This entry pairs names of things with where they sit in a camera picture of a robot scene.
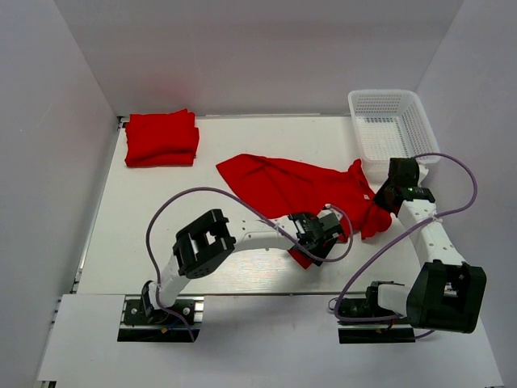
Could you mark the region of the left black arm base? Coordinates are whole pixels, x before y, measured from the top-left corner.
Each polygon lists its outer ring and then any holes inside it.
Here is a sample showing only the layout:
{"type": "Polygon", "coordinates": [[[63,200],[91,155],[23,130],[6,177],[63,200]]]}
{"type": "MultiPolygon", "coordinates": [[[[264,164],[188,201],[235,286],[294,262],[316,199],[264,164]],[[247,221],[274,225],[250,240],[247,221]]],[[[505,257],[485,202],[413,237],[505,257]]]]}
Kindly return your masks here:
{"type": "MultiPolygon", "coordinates": [[[[204,312],[202,297],[180,297],[171,307],[191,326],[197,339],[204,312]]],[[[141,299],[126,297],[123,304],[117,341],[121,343],[191,343],[191,336],[184,323],[162,310],[145,315],[141,299]]]]}

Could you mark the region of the white plastic basket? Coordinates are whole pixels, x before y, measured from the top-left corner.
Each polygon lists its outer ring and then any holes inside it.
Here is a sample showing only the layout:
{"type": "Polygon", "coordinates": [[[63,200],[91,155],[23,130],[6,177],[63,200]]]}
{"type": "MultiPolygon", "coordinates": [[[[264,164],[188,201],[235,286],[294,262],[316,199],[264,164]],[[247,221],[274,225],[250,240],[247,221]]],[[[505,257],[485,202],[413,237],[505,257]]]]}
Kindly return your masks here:
{"type": "Polygon", "coordinates": [[[439,146],[419,97],[413,91],[359,90],[348,105],[364,173],[374,184],[385,181],[391,158],[422,155],[421,176],[439,161],[439,146]]]}

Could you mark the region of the folded red t shirt stack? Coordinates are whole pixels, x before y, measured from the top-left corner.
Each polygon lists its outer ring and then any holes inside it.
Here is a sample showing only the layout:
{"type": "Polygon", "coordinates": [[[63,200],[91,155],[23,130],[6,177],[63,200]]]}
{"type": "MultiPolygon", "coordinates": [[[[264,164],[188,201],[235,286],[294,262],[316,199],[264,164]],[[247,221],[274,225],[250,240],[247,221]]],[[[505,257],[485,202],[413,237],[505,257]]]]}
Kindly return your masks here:
{"type": "Polygon", "coordinates": [[[190,167],[200,142],[195,113],[132,114],[125,128],[130,168],[190,167]]]}

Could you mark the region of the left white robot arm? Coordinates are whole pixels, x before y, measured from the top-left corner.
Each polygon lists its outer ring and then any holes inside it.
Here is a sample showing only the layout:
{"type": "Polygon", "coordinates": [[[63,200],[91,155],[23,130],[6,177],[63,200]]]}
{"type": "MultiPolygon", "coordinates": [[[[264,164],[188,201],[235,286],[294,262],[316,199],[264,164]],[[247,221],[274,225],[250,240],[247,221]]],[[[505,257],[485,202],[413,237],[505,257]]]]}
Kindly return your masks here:
{"type": "Polygon", "coordinates": [[[304,258],[303,247],[326,259],[344,235],[338,216],[329,209],[239,222],[231,222],[219,209],[209,210],[176,234],[169,263],[142,289],[141,308],[152,322],[163,322],[191,280],[214,273],[233,253],[272,248],[304,258]]]}

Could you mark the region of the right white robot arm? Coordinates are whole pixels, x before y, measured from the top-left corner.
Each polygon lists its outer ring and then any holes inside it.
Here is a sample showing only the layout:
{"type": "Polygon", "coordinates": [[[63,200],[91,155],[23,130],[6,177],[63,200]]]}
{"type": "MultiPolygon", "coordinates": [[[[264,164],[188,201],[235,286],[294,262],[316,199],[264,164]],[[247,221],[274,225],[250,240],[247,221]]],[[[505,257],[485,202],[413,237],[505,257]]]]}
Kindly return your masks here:
{"type": "Polygon", "coordinates": [[[448,237],[435,198],[418,185],[415,158],[391,158],[388,178],[374,197],[409,233],[421,269],[412,285],[375,281],[367,290],[365,314],[384,322],[393,313],[414,328],[471,333],[485,292],[486,274],[471,266],[448,237]]]}

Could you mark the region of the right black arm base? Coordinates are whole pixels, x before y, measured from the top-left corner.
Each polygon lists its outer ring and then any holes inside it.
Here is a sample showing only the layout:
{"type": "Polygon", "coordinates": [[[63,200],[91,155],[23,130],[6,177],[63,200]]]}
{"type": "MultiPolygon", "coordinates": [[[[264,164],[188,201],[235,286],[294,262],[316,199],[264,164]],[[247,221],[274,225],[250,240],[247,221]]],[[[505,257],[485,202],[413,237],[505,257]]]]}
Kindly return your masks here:
{"type": "Polygon", "coordinates": [[[372,282],[362,297],[344,297],[328,302],[331,313],[338,307],[338,341],[340,344],[411,344],[416,341],[407,318],[380,307],[379,287],[386,282],[372,282]]]}

